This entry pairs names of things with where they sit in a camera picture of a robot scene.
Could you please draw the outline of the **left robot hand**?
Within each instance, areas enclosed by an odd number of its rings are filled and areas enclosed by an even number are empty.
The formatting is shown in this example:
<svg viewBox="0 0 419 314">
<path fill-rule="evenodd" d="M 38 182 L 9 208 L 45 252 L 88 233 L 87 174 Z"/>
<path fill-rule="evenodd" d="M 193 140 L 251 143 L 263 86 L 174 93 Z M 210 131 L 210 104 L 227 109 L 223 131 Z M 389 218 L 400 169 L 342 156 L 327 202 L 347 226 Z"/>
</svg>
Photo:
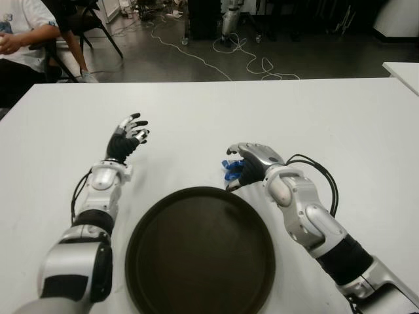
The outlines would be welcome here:
<svg viewBox="0 0 419 314">
<path fill-rule="evenodd" d="M 140 113 L 124 118 L 115 128 L 105 151 L 106 160 L 124 164 L 136 148 L 147 142 L 150 131 L 145 128 L 147 120 L 140 119 Z"/>
</svg>

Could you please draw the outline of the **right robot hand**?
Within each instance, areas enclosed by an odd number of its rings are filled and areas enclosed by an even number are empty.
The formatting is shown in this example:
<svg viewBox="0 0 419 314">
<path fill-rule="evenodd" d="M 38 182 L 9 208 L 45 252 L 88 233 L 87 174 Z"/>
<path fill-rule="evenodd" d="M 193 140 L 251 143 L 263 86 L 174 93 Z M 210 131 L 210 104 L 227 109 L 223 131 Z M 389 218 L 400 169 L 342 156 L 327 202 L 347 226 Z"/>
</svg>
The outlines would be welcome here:
<svg viewBox="0 0 419 314">
<path fill-rule="evenodd" d="M 283 158 L 272 148 L 258 143 L 237 143 L 229 146 L 227 155 L 239 154 L 244 161 L 243 170 L 237 179 L 227 184 L 232 192 L 242 186 L 262 181 L 272 166 L 284 166 Z"/>
</svg>

